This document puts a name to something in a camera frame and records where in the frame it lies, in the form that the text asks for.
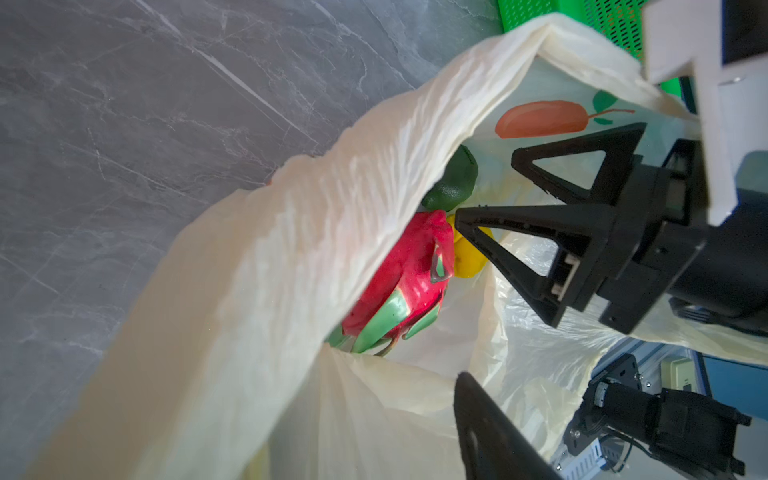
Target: cable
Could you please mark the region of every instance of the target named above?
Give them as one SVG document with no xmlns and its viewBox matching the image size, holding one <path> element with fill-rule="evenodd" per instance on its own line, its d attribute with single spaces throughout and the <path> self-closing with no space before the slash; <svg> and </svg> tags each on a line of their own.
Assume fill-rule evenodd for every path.
<svg viewBox="0 0 768 480">
<path fill-rule="evenodd" d="M 606 427 L 605 431 L 608 432 L 608 435 L 612 435 L 617 439 L 622 439 L 625 442 L 629 443 L 630 445 L 633 445 L 634 447 L 640 449 L 645 455 L 648 455 L 648 458 L 652 458 L 653 460 L 659 460 L 659 458 L 656 455 L 649 452 L 645 447 L 643 447 L 637 440 L 633 439 L 632 437 L 625 435 L 619 432 L 618 430 L 614 430 L 610 427 Z"/>
<path fill-rule="evenodd" d="M 634 445 L 632 445 L 632 444 L 630 443 L 630 444 L 629 444 L 629 450 L 627 450 L 627 454 L 624 456 L 624 460 L 622 460 L 622 461 L 621 461 L 621 467 L 619 467 L 619 469 L 618 469 L 618 470 L 613 470 L 613 469 L 611 468 L 611 471 L 612 471 L 613 473 L 620 473 L 622 470 L 624 470 L 624 467 L 627 465 L 627 459 L 629 458 L 629 454 L 631 454 L 631 453 L 632 453 L 632 447 L 634 447 Z"/>
</svg>

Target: black mount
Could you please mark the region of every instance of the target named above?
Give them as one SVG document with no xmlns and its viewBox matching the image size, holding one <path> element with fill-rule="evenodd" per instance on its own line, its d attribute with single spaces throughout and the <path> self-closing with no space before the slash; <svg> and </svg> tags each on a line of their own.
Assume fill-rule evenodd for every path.
<svg viewBox="0 0 768 480">
<path fill-rule="evenodd" d="M 456 229 L 480 250 L 531 308 L 556 327 L 566 307 L 584 311 L 592 295 L 611 303 L 600 321 L 629 333 L 674 283 L 707 238 L 701 145 L 678 140 L 663 167 L 639 163 L 634 150 L 646 124 L 517 149 L 512 166 L 565 205 L 476 207 L 456 211 Z M 591 189 L 534 161 L 604 151 Z M 538 275 L 480 227 L 553 240 L 549 273 Z"/>
<path fill-rule="evenodd" d="M 590 381 L 564 434 L 569 453 L 578 455 L 613 429 L 620 432 L 615 435 L 646 443 L 653 458 L 687 478 L 744 475 L 733 446 L 738 425 L 749 425 L 751 417 L 695 392 L 645 393 L 637 378 L 635 358 L 625 353 Z"/>
</svg>

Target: printed leaf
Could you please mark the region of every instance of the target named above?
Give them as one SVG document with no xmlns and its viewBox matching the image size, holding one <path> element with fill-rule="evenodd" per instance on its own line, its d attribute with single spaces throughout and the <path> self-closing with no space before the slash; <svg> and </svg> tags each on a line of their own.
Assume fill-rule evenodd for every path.
<svg viewBox="0 0 768 480">
<path fill-rule="evenodd" d="M 598 93 L 594 94 L 594 98 L 592 98 L 592 106 L 594 107 L 594 113 L 599 114 L 606 108 L 616 103 L 616 100 L 617 100 L 616 97 L 614 97 L 613 95 L 609 94 L 605 90 L 600 90 Z"/>
</svg>

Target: blue panel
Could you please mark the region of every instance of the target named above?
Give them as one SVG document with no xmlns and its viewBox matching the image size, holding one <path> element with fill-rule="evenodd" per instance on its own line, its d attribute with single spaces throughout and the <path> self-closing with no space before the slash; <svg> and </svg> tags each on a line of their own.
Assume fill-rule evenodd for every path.
<svg viewBox="0 0 768 480">
<path fill-rule="evenodd" d="M 704 357 L 712 396 L 747 415 L 768 419 L 768 369 Z"/>
</svg>

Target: green basket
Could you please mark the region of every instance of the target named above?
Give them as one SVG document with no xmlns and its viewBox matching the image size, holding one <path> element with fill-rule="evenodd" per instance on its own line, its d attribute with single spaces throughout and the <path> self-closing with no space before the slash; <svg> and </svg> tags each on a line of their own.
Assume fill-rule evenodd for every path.
<svg viewBox="0 0 768 480">
<path fill-rule="evenodd" d="M 498 0 L 504 31 L 528 20 L 560 12 L 608 37 L 613 43 L 643 61 L 641 8 L 647 0 Z M 680 81 L 665 81 L 661 88 L 680 96 Z"/>
</svg>

